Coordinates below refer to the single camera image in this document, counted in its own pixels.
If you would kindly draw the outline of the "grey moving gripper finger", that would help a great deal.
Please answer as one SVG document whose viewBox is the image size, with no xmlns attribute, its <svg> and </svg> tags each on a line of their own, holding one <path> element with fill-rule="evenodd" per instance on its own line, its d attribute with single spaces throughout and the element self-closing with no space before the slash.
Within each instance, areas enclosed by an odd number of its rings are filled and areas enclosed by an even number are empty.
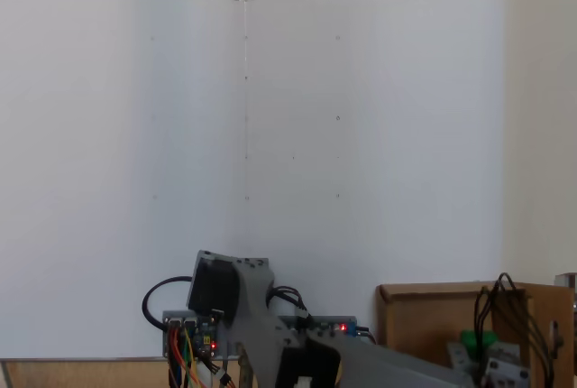
<svg viewBox="0 0 577 388">
<path fill-rule="evenodd" d="M 471 375 L 473 361 L 470 359 L 465 345 L 458 342 L 449 342 L 446 348 L 451 367 L 458 372 Z"/>
</svg>

